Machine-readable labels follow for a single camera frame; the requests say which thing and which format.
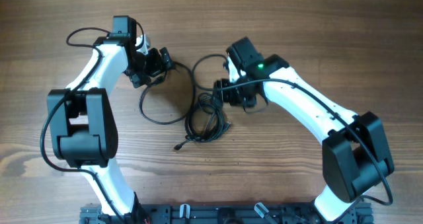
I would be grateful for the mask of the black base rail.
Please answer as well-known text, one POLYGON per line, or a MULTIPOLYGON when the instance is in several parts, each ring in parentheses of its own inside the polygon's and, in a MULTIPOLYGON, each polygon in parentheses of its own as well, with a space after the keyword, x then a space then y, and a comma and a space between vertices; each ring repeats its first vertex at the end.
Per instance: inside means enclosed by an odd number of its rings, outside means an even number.
MULTIPOLYGON (((369 203, 358 203, 338 220, 326 222, 319 217, 312 203, 267 205, 142 205, 137 222, 125 214, 126 223, 344 223, 373 224, 369 203)), ((102 212, 101 206, 88 204, 81 208, 79 223, 122 223, 117 217, 102 212)))

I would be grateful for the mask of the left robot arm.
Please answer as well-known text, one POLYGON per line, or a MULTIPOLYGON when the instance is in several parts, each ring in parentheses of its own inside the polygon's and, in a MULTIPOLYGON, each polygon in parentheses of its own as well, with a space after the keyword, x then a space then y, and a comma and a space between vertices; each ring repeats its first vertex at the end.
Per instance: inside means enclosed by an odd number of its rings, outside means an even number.
POLYGON ((79 76, 47 97, 48 117, 40 136, 45 162, 60 172, 82 174, 109 219, 125 221, 137 213, 135 192, 115 158, 118 131, 109 96, 121 75, 135 88, 159 83, 172 68, 166 48, 150 48, 141 27, 129 16, 115 16, 112 30, 88 47, 93 54, 79 76))

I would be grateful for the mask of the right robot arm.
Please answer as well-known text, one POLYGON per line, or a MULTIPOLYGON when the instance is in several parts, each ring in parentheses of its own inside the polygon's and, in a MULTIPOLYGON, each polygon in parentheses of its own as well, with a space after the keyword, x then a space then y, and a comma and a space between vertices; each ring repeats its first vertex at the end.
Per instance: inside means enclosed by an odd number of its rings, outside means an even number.
POLYGON ((394 162, 381 120, 372 112, 358 115, 306 83, 280 56, 263 57, 248 38, 231 44, 224 56, 226 79, 213 85, 219 103, 254 108, 257 96, 273 102, 303 124, 321 145, 326 186, 311 202, 311 212, 291 216, 303 223, 354 223, 365 220, 358 206, 382 184, 385 205, 393 203, 387 177, 394 162))

